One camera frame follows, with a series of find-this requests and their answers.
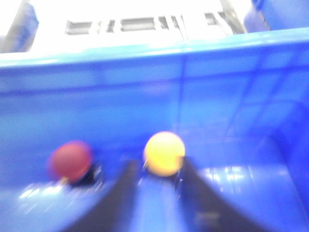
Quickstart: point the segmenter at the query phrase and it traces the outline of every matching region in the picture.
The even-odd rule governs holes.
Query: red ball
[[[59,147],[51,155],[52,172],[65,177],[69,182],[78,181],[89,170],[92,163],[92,151],[82,141],[70,141]]]

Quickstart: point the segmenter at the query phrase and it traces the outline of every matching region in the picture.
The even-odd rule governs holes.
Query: yellow ball
[[[145,165],[150,172],[159,176],[170,176],[183,165],[185,147],[181,138],[168,131],[154,134],[144,149]]]

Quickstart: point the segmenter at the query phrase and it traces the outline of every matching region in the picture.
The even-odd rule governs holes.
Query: ball
[[[169,131],[154,134],[144,149],[145,166],[159,176],[176,174],[183,165],[185,146],[182,139]]]
[[[53,175],[74,183],[82,178],[92,164],[92,151],[82,141],[70,141],[57,148],[50,158]]]

